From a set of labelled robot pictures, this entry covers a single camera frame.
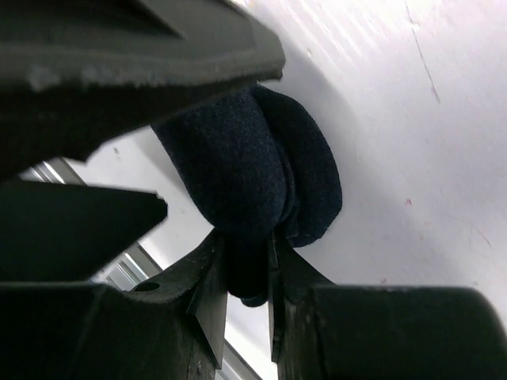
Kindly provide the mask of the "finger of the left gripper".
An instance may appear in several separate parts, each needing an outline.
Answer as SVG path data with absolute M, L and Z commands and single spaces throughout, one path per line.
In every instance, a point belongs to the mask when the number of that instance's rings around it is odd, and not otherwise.
M 4 1 L 1 177 L 258 81 L 278 36 L 229 1 Z
M 151 192 L 13 180 L 1 185 L 1 280 L 85 280 L 161 223 Z

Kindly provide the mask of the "navy patterned sock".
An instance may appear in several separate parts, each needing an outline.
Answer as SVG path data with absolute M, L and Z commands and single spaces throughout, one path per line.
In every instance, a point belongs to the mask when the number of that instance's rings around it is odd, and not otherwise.
M 152 131 L 197 209 L 227 239 L 228 291 L 245 306 L 263 305 L 271 233 L 304 247 L 342 208 L 337 164 L 318 125 L 298 101 L 255 85 Z

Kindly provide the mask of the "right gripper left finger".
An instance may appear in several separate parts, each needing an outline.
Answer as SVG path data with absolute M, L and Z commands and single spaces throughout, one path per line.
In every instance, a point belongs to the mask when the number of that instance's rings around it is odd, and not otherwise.
M 183 370 L 222 366 L 227 285 L 225 237 L 212 231 L 192 252 L 136 285 L 128 294 L 162 312 L 164 361 Z

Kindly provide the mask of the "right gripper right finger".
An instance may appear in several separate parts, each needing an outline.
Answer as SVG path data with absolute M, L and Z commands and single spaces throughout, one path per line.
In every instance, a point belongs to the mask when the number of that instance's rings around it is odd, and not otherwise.
M 279 379 L 324 379 L 314 289 L 332 282 L 277 232 L 268 240 L 271 360 Z

